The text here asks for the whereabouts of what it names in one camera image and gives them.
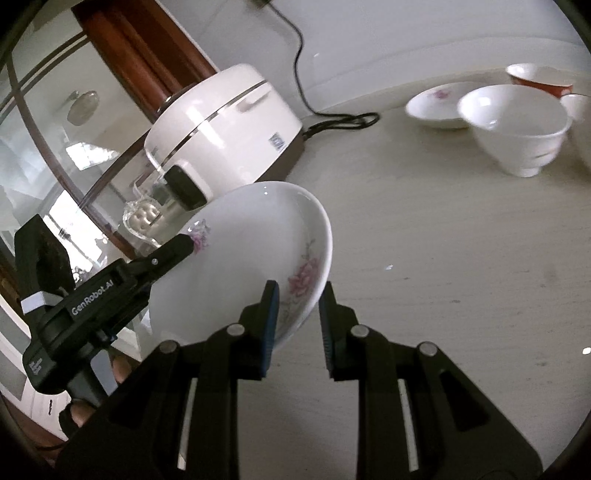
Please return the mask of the left hand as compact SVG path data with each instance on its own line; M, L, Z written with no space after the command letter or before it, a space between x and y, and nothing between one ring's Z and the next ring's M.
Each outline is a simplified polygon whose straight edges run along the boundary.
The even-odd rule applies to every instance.
M110 364L116 385L120 385L131 374L136 362L124 354L110 356ZM83 399L72 398L59 414L62 432L70 439L94 414L96 408Z

